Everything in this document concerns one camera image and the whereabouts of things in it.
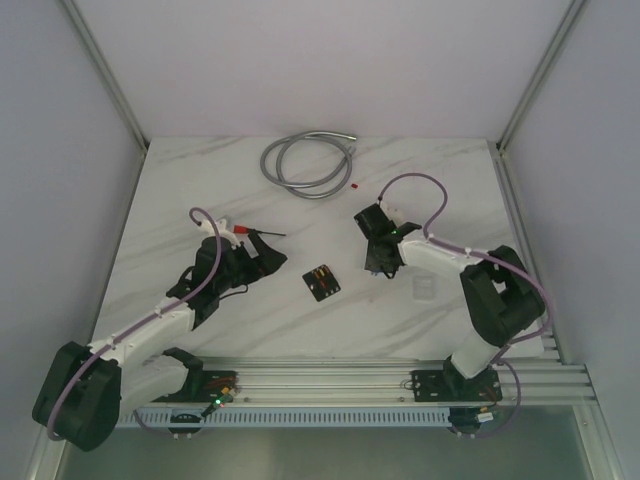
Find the black fuse box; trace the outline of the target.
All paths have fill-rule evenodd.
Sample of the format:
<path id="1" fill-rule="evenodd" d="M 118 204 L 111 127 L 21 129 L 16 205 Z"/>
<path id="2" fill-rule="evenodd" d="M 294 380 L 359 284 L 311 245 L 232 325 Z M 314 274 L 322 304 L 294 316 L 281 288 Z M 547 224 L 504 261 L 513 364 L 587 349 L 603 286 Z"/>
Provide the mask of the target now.
<path id="1" fill-rule="evenodd" d="M 310 291 L 311 295 L 314 297 L 314 299 L 317 302 L 321 302 L 327 298 L 329 298 L 332 295 L 335 295 L 336 293 L 341 291 L 341 287 L 335 277 L 335 275 L 332 274 L 328 275 L 325 272 L 325 266 L 327 266 L 326 264 L 320 265 L 319 267 L 316 267 L 312 270 L 310 270 L 309 272 L 305 273 L 302 275 L 302 279 L 305 283 L 305 285 L 307 286 L 308 290 Z M 313 270 L 319 270 L 319 269 L 323 269 L 325 272 L 325 276 L 321 277 L 320 279 L 316 279 L 313 275 Z M 327 282 L 333 282 L 334 283 L 334 290 L 329 290 L 327 288 Z"/>

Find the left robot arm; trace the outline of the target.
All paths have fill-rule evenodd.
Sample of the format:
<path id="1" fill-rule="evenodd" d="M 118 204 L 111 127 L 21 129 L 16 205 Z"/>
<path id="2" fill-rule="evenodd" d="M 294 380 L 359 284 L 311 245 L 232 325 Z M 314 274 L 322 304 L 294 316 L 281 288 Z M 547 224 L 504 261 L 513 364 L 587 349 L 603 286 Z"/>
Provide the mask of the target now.
<path id="1" fill-rule="evenodd" d="M 164 398 L 199 402 L 207 375 L 202 361 L 176 346 L 219 308 L 232 290 L 276 273 L 287 256 L 256 231 L 255 251 L 226 238 L 205 238 L 188 267 L 155 309 L 119 332 L 55 354 L 32 409 L 33 420 L 54 440 L 83 451 L 101 445 L 119 418 Z"/>

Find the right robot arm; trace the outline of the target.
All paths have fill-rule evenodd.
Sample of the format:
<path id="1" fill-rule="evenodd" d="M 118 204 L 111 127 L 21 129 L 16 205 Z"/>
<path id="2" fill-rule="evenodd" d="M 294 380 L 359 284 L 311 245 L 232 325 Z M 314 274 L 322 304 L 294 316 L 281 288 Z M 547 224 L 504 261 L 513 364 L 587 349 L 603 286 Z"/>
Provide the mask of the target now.
<path id="1" fill-rule="evenodd" d="M 472 330 L 443 364 L 443 387 L 453 398 L 464 399 L 475 391 L 492 361 L 545 314 L 540 288 L 508 246 L 482 252 L 431 234 L 415 237 L 418 224 L 396 225 L 379 203 L 361 210 L 354 220 L 367 240 L 367 271 L 392 279 L 409 266 L 460 281 Z"/>

